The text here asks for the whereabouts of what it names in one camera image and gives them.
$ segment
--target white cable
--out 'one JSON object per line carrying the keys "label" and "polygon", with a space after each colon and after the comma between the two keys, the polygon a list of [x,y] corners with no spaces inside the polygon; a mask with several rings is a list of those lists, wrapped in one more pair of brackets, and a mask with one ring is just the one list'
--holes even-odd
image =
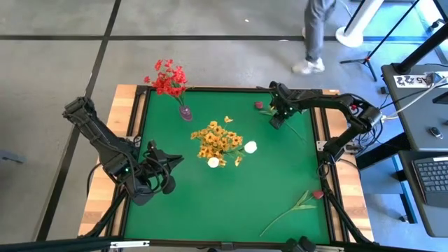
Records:
{"label": "white cable", "polygon": [[347,11],[347,13],[349,14],[349,16],[351,18],[351,13],[350,13],[349,7],[342,0],[338,0],[338,1],[345,7],[345,10]]}
{"label": "white cable", "polygon": [[384,122],[385,120],[392,120],[392,119],[397,119],[398,116],[392,117],[394,115],[397,115],[399,112],[404,111],[405,109],[407,109],[407,107],[413,105],[416,101],[418,101],[420,98],[422,98],[423,96],[425,96],[426,94],[428,94],[431,90],[433,90],[434,88],[436,88],[439,85],[443,85],[445,84],[445,81],[448,79],[447,77],[442,78],[441,80],[439,80],[436,84],[433,84],[432,86],[430,86],[428,88],[427,91],[423,92],[422,94],[420,94],[417,98],[413,99],[410,103],[406,104],[406,106],[398,109],[396,112],[392,113],[391,115],[388,115],[386,117],[383,117],[381,120]]}

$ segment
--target green tabletop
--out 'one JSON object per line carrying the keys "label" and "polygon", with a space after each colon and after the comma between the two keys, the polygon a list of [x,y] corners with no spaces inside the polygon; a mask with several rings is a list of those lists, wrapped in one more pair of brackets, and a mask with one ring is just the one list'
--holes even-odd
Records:
{"label": "green tabletop", "polygon": [[[220,242],[279,242],[302,235],[327,244],[328,228],[322,200],[312,199],[315,209],[293,211],[260,237],[277,216],[289,210],[304,191],[321,189],[310,112],[296,113],[289,124],[274,129],[270,117],[254,108],[255,101],[269,105],[270,95],[260,92],[187,92],[193,120],[179,115],[179,105],[167,95],[151,91],[143,129],[141,152],[154,139],[167,154],[181,154],[172,172],[176,189],[154,196],[143,206],[130,203],[125,238]],[[258,149],[236,167],[227,158],[224,168],[210,168],[199,159],[200,143],[190,133],[224,117],[234,119],[227,130]]]}

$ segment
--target shoe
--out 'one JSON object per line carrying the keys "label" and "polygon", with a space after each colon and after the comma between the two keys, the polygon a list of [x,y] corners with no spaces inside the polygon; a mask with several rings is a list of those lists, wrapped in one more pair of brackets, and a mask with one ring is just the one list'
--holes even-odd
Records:
{"label": "shoe", "polygon": [[293,66],[294,73],[312,74],[320,73],[325,70],[325,66],[322,63],[322,59],[318,58],[315,63],[304,60]]}

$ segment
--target white rose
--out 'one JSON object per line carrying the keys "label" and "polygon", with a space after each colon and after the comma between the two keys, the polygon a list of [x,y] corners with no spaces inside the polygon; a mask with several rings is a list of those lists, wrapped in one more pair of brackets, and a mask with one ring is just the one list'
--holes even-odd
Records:
{"label": "white rose", "polygon": [[209,159],[209,161],[207,162],[207,164],[211,167],[211,168],[217,168],[219,165],[219,159],[216,157],[211,157]]}
{"label": "white rose", "polygon": [[254,153],[256,150],[257,150],[257,143],[254,141],[250,141],[246,143],[246,145],[244,146],[244,151],[246,151],[249,154]]}

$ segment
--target concrete floor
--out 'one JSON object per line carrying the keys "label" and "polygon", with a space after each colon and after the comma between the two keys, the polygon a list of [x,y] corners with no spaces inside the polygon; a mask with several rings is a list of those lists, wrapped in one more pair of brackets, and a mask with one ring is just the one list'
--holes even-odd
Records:
{"label": "concrete floor", "polygon": [[[358,3],[344,1],[353,13]],[[114,0],[3,0],[0,1],[0,35],[102,35],[113,4]],[[385,35],[408,7],[409,4],[385,3],[365,35]],[[112,35],[298,35],[304,8],[304,1],[295,0],[281,3],[268,0],[128,0],[121,3]],[[348,20],[343,5],[338,4],[325,35],[333,36],[336,28]],[[424,32],[419,15],[413,11],[393,35],[423,36]],[[71,129],[61,113],[65,104],[83,95],[100,43],[0,39],[0,130],[3,133],[0,149],[28,159],[25,164],[0,164],[0,243],[33,239]],[[378,94],[378,89],[383,83],[373,82],[368,69],[360,64],[338,63],[364,57],[375,46],[376,43],[365,43],[353,49],[326,41],[325,72],[304,77],[290,71],[291,65],[304,57],[302,42],[110,41],[92,98],[99,117],[106,120],[117,84],[142,84],[143,76],[153,73],[156,60],[173,58],[184,66],[191,85],[253,87],[281,81],[292,88],[353,92],[380,105],[384,96]],[[372,58],[378,77],[381,65],[403,60],[417,46],[384,44]],[[434,52],[421,63],[427,62],[440,63]],[[399,121],[388,122],[380,140],[385,141],[400,130]],[[85,204],[85,181],[96,158],[95,149],[81,137],[49,239],[77,235]],[[393,203],[394,199],[366,199],[377,242],[407,246],[407,241],[413,239],[421,241],[427,249],[448,246],[446,239],[427,239],[421,226],[399,225],[390,216],[376,214],[375,209],[382,207],[403,211]],[[388,232],[382,229],[384,223],[390,227]],[[409,232],[404,237],[400,235],[401,228],[414,228],[418,232]]]}

